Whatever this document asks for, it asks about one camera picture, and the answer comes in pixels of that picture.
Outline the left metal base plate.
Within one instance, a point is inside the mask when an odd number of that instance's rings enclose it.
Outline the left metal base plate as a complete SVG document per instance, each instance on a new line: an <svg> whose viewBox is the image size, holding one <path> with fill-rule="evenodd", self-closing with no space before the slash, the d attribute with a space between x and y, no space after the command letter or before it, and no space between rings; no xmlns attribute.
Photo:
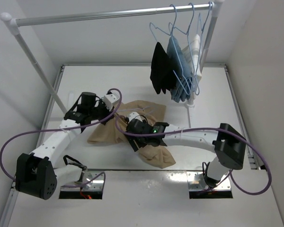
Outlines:
<svg viewBox="0 0 284 227"><path fill-rule="evenodd" d="M77 185L84 184L83 191L87 192L101 192L104 189L106 182L106 174L99 171L87 170L85 171L79 181L75 182Z"/></svg>

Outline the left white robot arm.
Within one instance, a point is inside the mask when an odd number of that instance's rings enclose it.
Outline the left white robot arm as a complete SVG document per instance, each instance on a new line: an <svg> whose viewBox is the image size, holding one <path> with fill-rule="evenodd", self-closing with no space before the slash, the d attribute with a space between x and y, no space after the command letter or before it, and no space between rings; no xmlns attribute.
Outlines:
<svg viewBox="0 0 284 227"><path fill-rule="evenodd" d="M65 114L59 128L39 147L17 159L15 189L31 196L49 199L57 186L80 186L87 167L73 160L54 168L59 156L92 121L106 123L113 118L120 97L109 91L102 98L83 92Z"/></svg>

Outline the light blue wire hanger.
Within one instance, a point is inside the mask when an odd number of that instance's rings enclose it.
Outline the light blue wire hanger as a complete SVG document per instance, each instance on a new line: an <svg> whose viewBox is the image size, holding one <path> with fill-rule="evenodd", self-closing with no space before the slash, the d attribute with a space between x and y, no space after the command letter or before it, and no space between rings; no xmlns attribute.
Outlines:
<svg viewBox="0 0 284 227"><path fill-rule="evenodd" d="M131 111L131 112L143 111L146 113L145 116L147 116L155 112L157 109L158 109L158 106L151 105L151 106L146 106L144 108L132 108L132 109L118 110L117 113L126 112L126 111Z"/></svg>

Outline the white clothes rack frame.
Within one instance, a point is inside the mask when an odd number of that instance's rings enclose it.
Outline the white clothes rack frame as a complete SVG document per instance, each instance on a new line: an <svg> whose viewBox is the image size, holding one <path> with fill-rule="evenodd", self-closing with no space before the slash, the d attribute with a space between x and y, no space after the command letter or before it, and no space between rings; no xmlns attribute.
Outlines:
<svg viewBox="0 0 284 227"><path fill-rule="evenodd" d="M208 10L211 13L211 20L208 27L207 36L202 50L202 55L200 58L200 71L203 70L205 59L207 57L208 49L211 43L217 18L221 11L224 1L215 0L207 4L197 4L197 5L186 5L186 6L170 6L162 8L149 8L149 9L132 9L132 10L120 10L120 11L107 11L107 12L92 12L92 13L80 13L80 14L70 14L61 16L49 16L49 17L32 17L32 18L13 18L9 13L3 12L0 14L0 20L5 24L6 28L14 36L17 43L31 62L35 71L37 72L40 79L43 81L52 98L59 106L63 114L67 112L66 107L62 103L61 99L57 95L57 92L47 79L44 71L39 65L38 61L32 54L28 45L26 44L24 38L22 37L19 28L21 26L36 26L36 25L46 25L46 24L57 24L57 23L67 23L67 22L77 22L77 21L88 21L88 20L98 20L107 18L119 18L119 17L135 17L135 16L146 16L155 14L166 14L166 13L181 13L188 11L200 11Z"/></svg>

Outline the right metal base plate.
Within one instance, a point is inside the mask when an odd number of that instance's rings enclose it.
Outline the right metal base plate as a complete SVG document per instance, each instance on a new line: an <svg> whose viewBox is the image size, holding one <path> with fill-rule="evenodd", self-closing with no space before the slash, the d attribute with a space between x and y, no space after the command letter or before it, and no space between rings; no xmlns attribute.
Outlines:
<svg viewBox="0 0 284 227"><path fill-rule="evenodd" d="M187 171L187 183L190 192L201 192L209 190L209 186L205 183L202 171ZM212 191L231 191L231 183L228 174L224 174L220 182Z"/></svg>

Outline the blue hanging garment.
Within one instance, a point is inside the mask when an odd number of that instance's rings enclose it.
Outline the blue hanging garment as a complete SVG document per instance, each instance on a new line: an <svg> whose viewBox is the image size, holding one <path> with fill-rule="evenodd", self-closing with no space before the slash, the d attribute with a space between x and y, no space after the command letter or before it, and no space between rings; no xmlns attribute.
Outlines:
<svg viewBox="0 0 284 227"><path fill-rule="evenodd" d="M177 103L189 100L192 93L193 74L174 36L169 38L167 55L174 67L172 74L176 76L176 85L171 90L171 98Z"/></svg>

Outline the beige t shirt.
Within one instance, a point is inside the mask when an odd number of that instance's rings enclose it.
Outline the beige t shirt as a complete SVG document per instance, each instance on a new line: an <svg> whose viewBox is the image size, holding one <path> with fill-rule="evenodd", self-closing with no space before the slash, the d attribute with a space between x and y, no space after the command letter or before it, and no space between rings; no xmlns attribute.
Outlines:
<svg viewBox="0 0 284 227"><path fill-rule="evenodd" d="M154 102L135 100L129 103L121 104L118 110L123 109L132 109L132 108L144 108L146 106L158 106L158 109L151 113L150 115L145 116L143 111L135 111L141 117L146 117L148 123L153 125L156 122L162 122L165 117L166 106L157 104ZM121 116L127 116L131 111L118 113ZM121 142L128 143L127 138L115 127L115 118L108 121L105 125L99 124L92 134L87 139L87 143L96 144L100 142L106 142L109 144L118 144ZM147 145L143 148L140 148L138 151L139 158L148 165L153 167L158 167L161 169L170 167L176 163L172 154L164 146L153 147Z"/></svg>

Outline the white hanging garment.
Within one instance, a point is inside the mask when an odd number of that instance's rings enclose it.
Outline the white hanging garment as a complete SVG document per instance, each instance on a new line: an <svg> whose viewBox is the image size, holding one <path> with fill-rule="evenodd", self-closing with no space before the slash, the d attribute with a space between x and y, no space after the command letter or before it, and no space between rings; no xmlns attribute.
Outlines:
<svg viewBox="0 0 284 227"><path fill-rule="evenodd" d="M198 96L200 94L199 82L202 78L202 74L200 72L197 72L197 55L198 55L197 45L198 45L198 40L195 35L193 41L184 49L182 49L182 53L184 54L184 58L192 74L191 88L195 96Z"/></svg>

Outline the metal base plate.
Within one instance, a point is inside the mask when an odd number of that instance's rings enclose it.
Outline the metal base plate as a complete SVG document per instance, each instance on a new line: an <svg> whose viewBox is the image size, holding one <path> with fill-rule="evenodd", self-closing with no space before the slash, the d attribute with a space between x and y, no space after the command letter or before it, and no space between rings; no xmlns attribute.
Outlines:
<svg viewBox="0 0 284 227"><path fill-rule="evenodd" d="M106 174L99 171L87 170L85 171L79 181L75 182L77 185L84 184L83 191L87 192L101 192L104 189L106 182Z"/></svg>
<svg viewBox="0 0 284 227"><path fill-rule="evenodd" d="M209 190L209 186L205 183L202 171L187 171L187 183L190 192L201 192ZM220 182L212 191L231 191L231 183L228 174L224 174Z"/></svg>

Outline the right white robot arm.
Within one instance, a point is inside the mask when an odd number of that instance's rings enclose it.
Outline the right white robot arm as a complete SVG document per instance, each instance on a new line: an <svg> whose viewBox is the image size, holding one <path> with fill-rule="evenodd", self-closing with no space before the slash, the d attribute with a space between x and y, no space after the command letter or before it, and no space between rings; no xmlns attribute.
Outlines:
<svg viewBox="0 0 284 227"><path fill-rule="evenodd" d="M215 187L228 171L243 168L245 139L227 123L222 123L219 128L195 131L166 122L150 125L145 120L132 119L125 135L135 151L150 145L184 146L214 153L213 161L203 165L203 181L209 188Z"/></svg>

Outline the black hanging garment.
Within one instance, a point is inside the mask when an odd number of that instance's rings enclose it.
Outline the black hanging garment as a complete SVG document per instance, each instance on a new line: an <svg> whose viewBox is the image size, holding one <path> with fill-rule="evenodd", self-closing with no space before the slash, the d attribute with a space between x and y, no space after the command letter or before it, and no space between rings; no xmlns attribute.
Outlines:
<svg viewBox="0 0 284 227"><path fill-rule="evenodd" d="M150 80L157 94L171 91L176 87L175 64L169 58L160 42L157 42L151 61Z"/></svg>

